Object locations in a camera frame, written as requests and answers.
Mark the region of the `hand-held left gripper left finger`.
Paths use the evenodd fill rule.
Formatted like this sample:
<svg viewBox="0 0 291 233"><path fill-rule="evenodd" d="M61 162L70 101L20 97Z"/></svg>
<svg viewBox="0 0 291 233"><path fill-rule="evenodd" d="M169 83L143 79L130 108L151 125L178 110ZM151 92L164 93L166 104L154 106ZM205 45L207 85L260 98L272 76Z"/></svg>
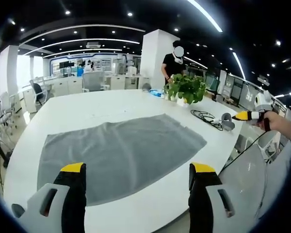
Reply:
<svg viewBox="0 0 291 233"><path fill-rule="evenodd" d="M86 164L63 167L53 183L43 185L27 201L13 203L14 216L28 233L83 233L86 207Z"/></svg>

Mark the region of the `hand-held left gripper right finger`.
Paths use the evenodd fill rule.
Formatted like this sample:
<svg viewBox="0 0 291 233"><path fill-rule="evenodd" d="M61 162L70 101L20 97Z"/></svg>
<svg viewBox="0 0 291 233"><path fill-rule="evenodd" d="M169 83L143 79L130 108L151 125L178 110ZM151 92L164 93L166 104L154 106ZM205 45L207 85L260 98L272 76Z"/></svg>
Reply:
<svg viewBox="0 0 291 233"><path fill-rule="evenodd" d="M191 233L234 233L235 210L214 168L190 163L189 215Z"/></svg>

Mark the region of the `person's right hand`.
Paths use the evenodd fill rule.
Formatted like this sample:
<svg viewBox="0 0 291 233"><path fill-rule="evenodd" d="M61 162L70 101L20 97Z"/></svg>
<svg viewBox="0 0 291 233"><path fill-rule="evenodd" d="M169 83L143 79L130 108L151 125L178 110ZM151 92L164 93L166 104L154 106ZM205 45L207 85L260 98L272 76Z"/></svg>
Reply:
<svg viewBox="0 0 291 233"><path fill-rule="evenodd" d="M273 111L266 112L264 114L264 119L269 120L270 130L278 131L280 133L283 133L285 128L289 125L289 121Z"/></svg>

